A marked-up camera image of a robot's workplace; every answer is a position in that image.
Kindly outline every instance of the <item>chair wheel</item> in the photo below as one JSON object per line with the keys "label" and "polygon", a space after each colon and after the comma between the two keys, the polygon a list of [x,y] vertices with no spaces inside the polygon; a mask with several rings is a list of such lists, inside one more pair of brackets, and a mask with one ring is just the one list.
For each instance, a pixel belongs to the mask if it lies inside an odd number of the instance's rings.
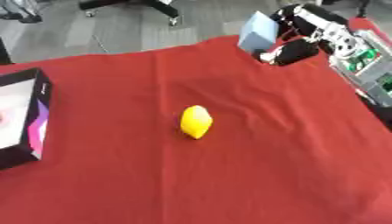
{"label": "chair wheel", "polygon": [[179,23],[178,17],[175,17],[175,18],[170,17],[169,18],[169,26],[176,26],[178,23]]}
{"label": "chair wheel", "polygon": [[86,14],[86,17],[93,18],[93,17],[95,17],[96,12],[94,10],[87,10],[85,12],[85,14]]}

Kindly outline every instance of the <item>purple graphic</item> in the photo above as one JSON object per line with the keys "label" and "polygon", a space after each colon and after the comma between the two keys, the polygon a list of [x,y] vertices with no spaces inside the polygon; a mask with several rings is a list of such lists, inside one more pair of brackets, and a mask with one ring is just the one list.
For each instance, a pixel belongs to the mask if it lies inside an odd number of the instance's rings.
{"label": "purple graphic", "polygon": [[47,118],[49,116],[49,110],[42,102],[40,101],[37,102],[38,102],[38,117],[30,125],[30,127],[28,128],[28,132],[29,132],[30,146],[34,149],[34,152],[32,154],[36,158],[41,158],[42,142],[39,134],[39,129],[46,123]]}

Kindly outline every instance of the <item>table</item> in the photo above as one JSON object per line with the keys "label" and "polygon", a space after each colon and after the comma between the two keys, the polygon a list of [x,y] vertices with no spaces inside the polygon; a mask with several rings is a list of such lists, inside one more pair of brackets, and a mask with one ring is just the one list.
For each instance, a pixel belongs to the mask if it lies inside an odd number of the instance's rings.
{"label": "table", "polygon": [[55,86],[43,160],[0,172],[2,223],[390,223],[390,132],[325,55],[262,65],[236,40],[1,67]]}

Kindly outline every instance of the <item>office chair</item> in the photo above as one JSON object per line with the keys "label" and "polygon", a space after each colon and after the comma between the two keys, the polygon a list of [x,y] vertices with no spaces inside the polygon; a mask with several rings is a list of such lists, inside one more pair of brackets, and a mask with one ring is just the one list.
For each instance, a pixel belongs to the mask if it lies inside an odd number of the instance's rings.
{"label": "office chair", "polygon": [[[80,0],[79,8],[83,11],[86,11],[87,17],[93,17],[95,12],[92,9],[128,1],[129,0]],[[179,11],[169,4],[161,2],[161,0],[139,0],[138,3],[145,4],[156,9],[157,11],[164,13],[169,17],[170,26],[176,25],[179,21]]]}

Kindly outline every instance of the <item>chair leg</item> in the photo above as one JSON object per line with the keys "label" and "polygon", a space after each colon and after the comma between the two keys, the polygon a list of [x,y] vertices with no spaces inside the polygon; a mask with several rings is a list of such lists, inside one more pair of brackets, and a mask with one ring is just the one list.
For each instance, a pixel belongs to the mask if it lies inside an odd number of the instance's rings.
{"label": "chair leg", "polygon": [[169,18],[176,19],[179,17],[179,11],[169,4],[162,3],[159,0],[144,0],[143,2],[157,11],[164,13]]}

